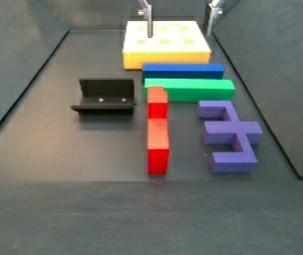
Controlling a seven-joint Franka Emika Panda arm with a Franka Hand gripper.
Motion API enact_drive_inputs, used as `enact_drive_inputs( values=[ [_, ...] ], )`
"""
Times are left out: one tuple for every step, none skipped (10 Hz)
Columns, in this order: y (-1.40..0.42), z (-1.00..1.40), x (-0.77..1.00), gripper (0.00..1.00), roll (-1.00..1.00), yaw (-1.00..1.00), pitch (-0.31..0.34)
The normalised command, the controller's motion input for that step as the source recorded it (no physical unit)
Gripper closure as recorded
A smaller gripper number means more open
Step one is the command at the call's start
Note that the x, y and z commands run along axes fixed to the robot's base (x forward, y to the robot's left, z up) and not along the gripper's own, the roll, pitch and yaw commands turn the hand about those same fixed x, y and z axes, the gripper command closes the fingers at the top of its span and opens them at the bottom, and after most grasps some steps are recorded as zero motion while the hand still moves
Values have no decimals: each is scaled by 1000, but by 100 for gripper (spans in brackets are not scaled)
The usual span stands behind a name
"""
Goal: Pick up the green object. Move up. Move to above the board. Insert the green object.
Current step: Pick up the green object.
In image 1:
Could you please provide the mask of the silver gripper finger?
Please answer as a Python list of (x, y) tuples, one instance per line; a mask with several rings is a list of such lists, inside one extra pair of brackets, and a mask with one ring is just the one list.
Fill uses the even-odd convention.
[(147, 0), (139, 0), (142, 8), (139, 9), (139, 15), (148, 23), (148, 37), (152, 37), (152, 5)]
[(207, 34), (211, 34), (214, 20), (222, 14), (223, 3), (224, 3), (224, 0), (211, 0), (211, 2), (208, 3)]

